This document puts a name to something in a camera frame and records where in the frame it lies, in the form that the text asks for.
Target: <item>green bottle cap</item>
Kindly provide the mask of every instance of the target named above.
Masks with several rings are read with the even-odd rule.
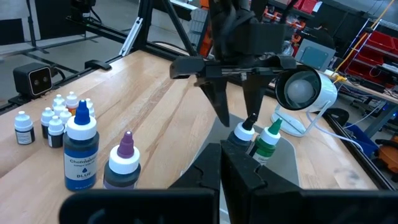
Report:
[[[278,134],[281,124],[282,124],[282,119],[278,118],[278,120],[276,120],[274,122],[274,124],[272,124],[271,127],[268,128],[268,131],[271,134],[275,134],[275,135]]]

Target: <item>white bottle cap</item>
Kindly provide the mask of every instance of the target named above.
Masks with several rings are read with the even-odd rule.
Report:
[[[243,124],[243,122],[240,122],[236,126],[236,128],[234,130],[235,136],[238,137],[242,141],[251,141],[251,139],[253,138],[254,133],[255,133],[254,128],[251,128],[251,130],[248,131],[242,127],[242,124]]]
[[[79,105],[79,101],[77,100],[77,96],[74,92],[70,91],[67,96],[66,106],[67,108],[75,109]]]
[[[63,133],[63,124],[58,116],[53,116],[49,125],[49,135],[58,136]]]
[[[66,108],[64,108],[63,111],[60,113],[60,119],[61,119],[63,125],[65,125],[68,122],[69,118],[71,118],[71,117],[72,117],[72,113],[69,112],[69,110]]]
[[[56,106],[58,104],[66,105],[65,103],[65,99],[62,98],[61,94],[57,94],[57,96],[53,100],[52,106]]]
[[[272,134],[268,131],[268,128],[269,127],[266,127],[264,130],[262,130],[260,138],[267,144],[275,146],[280,139],[280,134]]]
[[[14,127],[17,131],[29,131],[33,128],[33,122],[25,111],[20,111],[15,117]]]
[[[61,112],[63,111],[63,109],[65,109],[65,105],[63,104],[57,104],[53,107],[54,113],[56,116],[60,116]]]
[[[95,118],[95,111],[94,111],[94,105],[93,102],[91,101],[90,98],[86,99],[87,102],[87,108],[88,108],[88,112],[90,113],[90,116],[92,116],[93,118]]]
[[[131,174],[138,168],[140,153],[139,150],[134,146],[134,155],[132,157],[124,159],[118,156],[119,145],[112,148],[109,155],[109,168],[117,174]]]
[[[42,118],[40,119],[44,126],[48,126],[49,122],[51,121],[52,116],[54,116],[54,111],[51,108],[45,108],[42,112]]]
[[[81,100],[76,110],[67,122],[67,135],[71,139],[83,141],[91,139],[97,133],[97,121],[90,116],[85,100]]]

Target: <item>blue label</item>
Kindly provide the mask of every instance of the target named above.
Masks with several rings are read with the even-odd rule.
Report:
[[[64,150],[65,185],[69,190],[84,190],[95,184],[97,152],[94,147],[87,151]]]

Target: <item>purple bottle cap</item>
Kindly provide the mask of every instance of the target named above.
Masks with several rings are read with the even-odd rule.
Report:
[[[126,131],[120,145],[118,147],[118,156],[128,159],[134,155],[134,140],[132,139],[132,132]]]

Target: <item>lamp base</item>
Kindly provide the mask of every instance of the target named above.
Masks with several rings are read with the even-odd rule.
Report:
[[[279,118],[283,121],[280,126],[280,130],[283,132],[295,137],[303,137],[305,135],[306,128],[304,125],[291,115],[278,111],[272,114],[271,121],[274,123]]]

